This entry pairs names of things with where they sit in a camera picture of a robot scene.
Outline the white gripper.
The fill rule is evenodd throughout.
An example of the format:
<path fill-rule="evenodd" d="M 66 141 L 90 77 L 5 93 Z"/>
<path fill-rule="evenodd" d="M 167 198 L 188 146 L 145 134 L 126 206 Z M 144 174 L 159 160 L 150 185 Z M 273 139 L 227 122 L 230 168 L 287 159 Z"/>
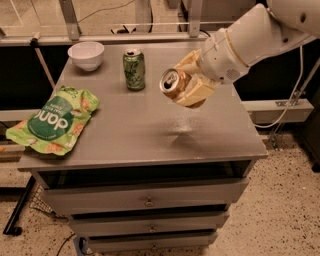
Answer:
<path fill-rule="evenodd" d="M 248 65 L 235 52 L 226 29 L 212 34 L 201 51 L 191 51 L 174 68 L 195 74 L 186 89 L 174 100 L 185 107 L 206 100 L 221 83 L 233 83 L 249 71 Z"/>

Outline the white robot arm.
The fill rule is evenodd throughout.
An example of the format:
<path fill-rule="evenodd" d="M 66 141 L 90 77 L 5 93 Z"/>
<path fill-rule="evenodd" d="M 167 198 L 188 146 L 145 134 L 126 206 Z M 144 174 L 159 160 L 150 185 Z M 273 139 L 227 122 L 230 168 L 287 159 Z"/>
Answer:
<path fill-rule="evenodd" d="M 175 102 L 192 106 L 233 83 L 258 62 L 320 36 L 320 0 L 266 0 L 190 52 L 177 68 L 191 76 Z"/>

